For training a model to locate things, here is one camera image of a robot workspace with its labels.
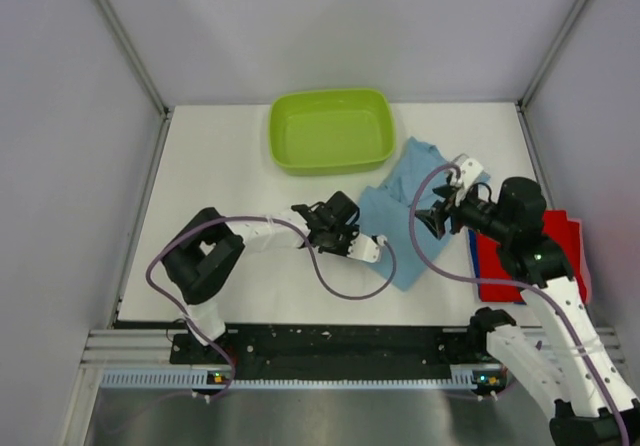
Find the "light blue t shirt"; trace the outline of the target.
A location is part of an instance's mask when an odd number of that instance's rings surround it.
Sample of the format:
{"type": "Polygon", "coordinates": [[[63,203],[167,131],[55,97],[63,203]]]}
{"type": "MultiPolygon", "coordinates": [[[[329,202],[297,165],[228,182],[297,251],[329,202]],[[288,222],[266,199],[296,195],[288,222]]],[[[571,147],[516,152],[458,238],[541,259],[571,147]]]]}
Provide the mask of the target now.
{"type": "MultiPolygon", "coordinates": [[[[414,196],[427,175],[446,162],[435,145],[411,137],[387,178],[379,186],[367,186],[357,202],[361,232],[369,236],[385,236],[395,251],[397,268],[392,284],[401,291],[411,289],[427,269],[410,237],[409,213],[414,196]]],[[[437,240],[417,220],[415,236],[424,255],[432,262],[451,238],[447,234],[442,240],[437,240]]],[[[392,260],[384,253],[379,262],[370,266],[387,279],[392,271],[392,260]]]]}

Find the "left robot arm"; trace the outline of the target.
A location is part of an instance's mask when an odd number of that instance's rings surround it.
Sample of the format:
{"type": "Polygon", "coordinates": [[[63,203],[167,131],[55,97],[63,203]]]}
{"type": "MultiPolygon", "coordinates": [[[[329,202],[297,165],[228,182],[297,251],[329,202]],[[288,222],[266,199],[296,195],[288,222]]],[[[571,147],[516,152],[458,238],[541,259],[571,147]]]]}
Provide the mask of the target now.
{"type": "Polygon", "coordinates": [[[198,212],[178,233],[180,242],[161,259],[186,303],[194,353],[209,363],[226,353],[226,327],[215,296],[243,254],[310,245],[318,253],[377,261],[377,243],[360,232],[359,215],[358,206],[341,191],[325,202],[293,205],[255,221],[223,222],[213,207],[198,212]]]}

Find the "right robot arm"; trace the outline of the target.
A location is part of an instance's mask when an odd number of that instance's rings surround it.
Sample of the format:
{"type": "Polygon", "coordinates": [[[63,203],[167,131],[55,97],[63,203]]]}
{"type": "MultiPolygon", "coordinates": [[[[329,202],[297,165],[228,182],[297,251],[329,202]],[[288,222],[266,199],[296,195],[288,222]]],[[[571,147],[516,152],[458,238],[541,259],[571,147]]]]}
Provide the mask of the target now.
{"type": "Polygon", "coordinates": [[[562,247],[544,231],[546,201],[540,186],[510,177],[498,200],[482,200],[474,187],[450,174],[429,209],[410,206],[436,237],[467,228],[498,245],[506,284],[544,330],[555,359],[549,361],[503,310],[479,309],[470,319],[466,346],[476,360],[504,365],[545,415],[557,445],[631,445],[639,438],[639,397],[621,376],[580,296],[562,247]]]}

